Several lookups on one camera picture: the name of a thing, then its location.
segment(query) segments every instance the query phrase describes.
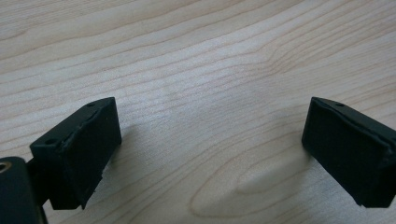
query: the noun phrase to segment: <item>wood grain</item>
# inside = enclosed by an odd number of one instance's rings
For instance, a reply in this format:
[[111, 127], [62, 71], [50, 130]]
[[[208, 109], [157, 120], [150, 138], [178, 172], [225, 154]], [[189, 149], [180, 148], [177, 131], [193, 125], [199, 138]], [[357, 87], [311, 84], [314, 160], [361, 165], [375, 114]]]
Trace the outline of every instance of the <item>wood grain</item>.
[[49, 223], [392, 223], [301, 146], [311, 96], [396, 129], [395, 1], [0, 2], [0, 157], [115, 96], [121, 148]]

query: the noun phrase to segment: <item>wooden table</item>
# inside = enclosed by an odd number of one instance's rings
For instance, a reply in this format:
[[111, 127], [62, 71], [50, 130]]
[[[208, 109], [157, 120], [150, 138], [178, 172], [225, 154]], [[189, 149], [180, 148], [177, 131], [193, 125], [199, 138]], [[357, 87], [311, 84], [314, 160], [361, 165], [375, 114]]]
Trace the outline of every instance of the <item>wooden table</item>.
[[49, 223], [394, 223], [303, 150], [312, 96], [396, 129], [396, 2], [4, 0], [0, 157], [115, 96], [122, 146]]

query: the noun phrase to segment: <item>black plastic piece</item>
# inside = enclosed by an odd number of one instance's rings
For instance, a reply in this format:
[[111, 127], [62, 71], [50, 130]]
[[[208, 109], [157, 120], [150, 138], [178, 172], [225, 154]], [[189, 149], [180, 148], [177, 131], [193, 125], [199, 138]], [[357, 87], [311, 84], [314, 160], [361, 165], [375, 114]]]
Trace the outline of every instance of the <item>black plastic piece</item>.
[[365, 207], [389, 207], [396, 194], [396, 132], [338, 102], [313, 97], [304, 148]]
[[0, 224], [47, 223], [42, 204], [85, 207], [121, 143], [114, 97], [84, 105], [31, 145], [34, 158], [0, 159]]
[[85, 207], [121, 143], [114, 98], [83, 106], [30, 145], [54, 209]]

